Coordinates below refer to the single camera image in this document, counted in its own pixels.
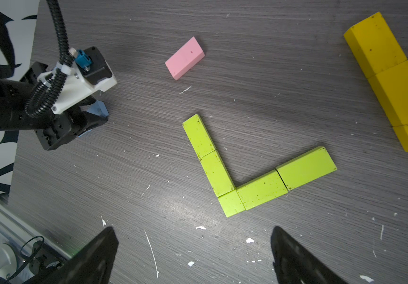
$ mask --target pink block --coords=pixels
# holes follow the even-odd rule
[[[196,38],[192,37],[165,63],[173,78],[178,80],[203,58],[204,52],[202,48],[196,41]]]

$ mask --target table surface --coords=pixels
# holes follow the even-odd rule
[[[75,252],[103,218],[120,242],[117,284],[276,283],[279,225],[349,283],[408,283],[408,153],[343,38],[381,11],[408,56],[408,1],[75,0],[61,9],[70,46],[97,46],[118,84],[96,94],[108,123],[58,150],[20,132],[9,207],[45,236]],[[193,36],[205,57],[175,81],[165,61]],[[41,1],[31,60],[57,58]],[[236,186],[317,145],[338,170],[226,218],[181,125],[195,113]]]

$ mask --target black corrugated cable conduit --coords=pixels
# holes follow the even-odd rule
[[[57,41],[59,43],[59,63],[71,67],[73,57],[68,53],[68,39],[65,30],[64,19],[57,0],[47,0],[56,30]],[[46,114],[56,102],[64,87],[67,74],[56,69],[54,76],[48,75],[45,79],[51,84],[47,88],[42,82],[38,82],[31,92],[31,97],[27,101],[24,109],[28,116],[39,118]]]

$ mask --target lime green wooden block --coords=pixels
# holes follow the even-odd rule
[[[287,193],[283,181],[274,169],[237,188],[246,210],[271,201]]]
[[[236,190],[229,191],[227,194],[218,197],[218,201],[226,217],[231,217],[232,215],[245,211],[245,207]]]
[[[284,184],[289,190],[336,170],[337,167],[327,149],[322,146],[316,147],[277,167],[278,173],[280,173]]]
[[[230,174],[217,150],[201,158],[200,162],[217,197],[235,190]]]
[[[215,150],[215,145],[198,114],[187,119],[182,125],[199,159]]]

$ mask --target white paint speck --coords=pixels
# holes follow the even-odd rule
[[[382,230],[381,230],[381,240],[382,240],[382,234],[384,233],[384,225],[382,225]]]
[[[149,243],[150,246],[150,251],[152,252],[152,257],[154,258],[154,263],[155,263],[155,271],[157,272],[157,278],[158,278],[158,268],[157,268],[157,262],[155,261],[155,255],[154,255],[154,250],[152,249],[152,246],[150,245],[149,237],[147,236],[146,230],[144,230],[144,234],[146,234],[147,242]]]
[[[360,275],[360,278],[368,281],[369,283],[374,282],[374,279],[372,279],[371,277],[365,276],[365,275]]]
[[[183,91],[182,91],[182,92],[180,92],[179,94],[183,94],[184,92],[188,91],[188,90],[191,88],[191,86],[190,86],[190,87],[188,87],[188,88],[186,88],[185,90],[183,90]]]

